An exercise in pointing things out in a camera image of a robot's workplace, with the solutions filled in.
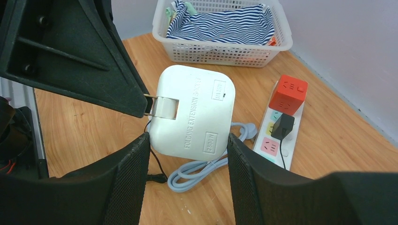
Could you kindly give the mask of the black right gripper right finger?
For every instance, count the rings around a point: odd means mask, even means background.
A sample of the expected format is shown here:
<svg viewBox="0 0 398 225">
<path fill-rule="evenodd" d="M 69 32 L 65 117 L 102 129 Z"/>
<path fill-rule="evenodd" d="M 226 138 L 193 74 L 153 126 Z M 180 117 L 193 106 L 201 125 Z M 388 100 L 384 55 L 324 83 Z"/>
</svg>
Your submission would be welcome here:
<svg viewBox="0 0 398 225">
<path fill-rule="evenodd" d="M 309 179 L 249 149 L 234 134 L 228 167 L 238 225 L 395 225 L 398 175 L 334 172 Z"/>
</svg>

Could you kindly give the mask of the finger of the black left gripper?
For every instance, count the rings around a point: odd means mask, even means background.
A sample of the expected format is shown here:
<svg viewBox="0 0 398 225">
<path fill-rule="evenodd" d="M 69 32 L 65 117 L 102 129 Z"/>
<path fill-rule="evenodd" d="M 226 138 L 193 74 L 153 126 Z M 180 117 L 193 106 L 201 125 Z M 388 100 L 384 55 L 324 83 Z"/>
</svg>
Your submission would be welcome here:
<svg viewBox="0 0 398 225">
<path fill-rule="evenodd" d="M 1 1 L 0 75 L 137 118 L 149 112 L 109 0 Z"/>
</svg>

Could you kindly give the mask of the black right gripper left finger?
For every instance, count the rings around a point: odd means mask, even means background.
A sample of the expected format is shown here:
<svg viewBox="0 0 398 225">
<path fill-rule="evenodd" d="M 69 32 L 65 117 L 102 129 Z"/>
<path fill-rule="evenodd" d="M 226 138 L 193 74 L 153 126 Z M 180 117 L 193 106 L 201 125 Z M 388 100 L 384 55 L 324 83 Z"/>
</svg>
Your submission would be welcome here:
<svg viewBox="0 0 398 225">
<path fill-rule="evenodd" d="M 0 177 L 3 225 L 137 225 L 147 181 L 149 134 L 60 178 Z"/>
</svg>

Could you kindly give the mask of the white colourful power strip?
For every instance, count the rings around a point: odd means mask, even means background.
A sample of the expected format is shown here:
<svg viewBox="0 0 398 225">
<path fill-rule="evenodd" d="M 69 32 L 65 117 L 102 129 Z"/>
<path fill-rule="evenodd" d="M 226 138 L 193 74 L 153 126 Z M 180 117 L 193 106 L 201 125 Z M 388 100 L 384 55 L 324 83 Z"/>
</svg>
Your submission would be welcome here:
<svg viewBox="0 0 398 225">
<path fill-rule="evenodd" d="M 279 80 L 254 142 L 253 151 L 277 166 L 290 170 L 308 83 Z"/>
</svg>

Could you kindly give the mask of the black power adapter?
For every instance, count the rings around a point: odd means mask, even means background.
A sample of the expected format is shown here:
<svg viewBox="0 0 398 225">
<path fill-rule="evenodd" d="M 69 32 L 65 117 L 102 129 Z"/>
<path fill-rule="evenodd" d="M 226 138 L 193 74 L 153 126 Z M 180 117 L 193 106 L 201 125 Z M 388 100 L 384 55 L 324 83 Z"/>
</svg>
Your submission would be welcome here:
<svg viewBox="0 0 398 225">
<path fill-rule="evenodd" d="M 283 113 L 273 125 L 271 136 L 278 140 L 283 140 L 292 130 L 295 118 Z"/>
</svg>

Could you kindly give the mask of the red cube socket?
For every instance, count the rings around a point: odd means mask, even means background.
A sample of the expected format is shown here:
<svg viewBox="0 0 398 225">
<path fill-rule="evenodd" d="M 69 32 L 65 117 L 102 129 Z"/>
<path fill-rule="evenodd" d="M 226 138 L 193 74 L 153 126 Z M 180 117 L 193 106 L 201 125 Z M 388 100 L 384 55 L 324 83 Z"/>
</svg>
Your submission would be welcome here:
<svg viewBox="0 0 398 225">
<path fill-rule="evenodd" d="M 269 108 L 293 116 L 306 99 L 308 82 L 281 75 L 274 88 Z"/>
</svg>

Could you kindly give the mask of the white square adapter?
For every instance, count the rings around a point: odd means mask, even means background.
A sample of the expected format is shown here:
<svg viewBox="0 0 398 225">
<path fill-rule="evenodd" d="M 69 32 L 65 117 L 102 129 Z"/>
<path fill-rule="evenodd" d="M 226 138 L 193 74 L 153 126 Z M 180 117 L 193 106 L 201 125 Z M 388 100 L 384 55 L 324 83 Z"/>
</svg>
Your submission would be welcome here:
<svg viewBox="0 0 398 225">
<path fill-rule="evenodd" d="M 173 65 L 160 75 L 149 125 L 161 154 L 212 161 L 227 148 L 236 90 L 223 73 Z"/>
</svg>

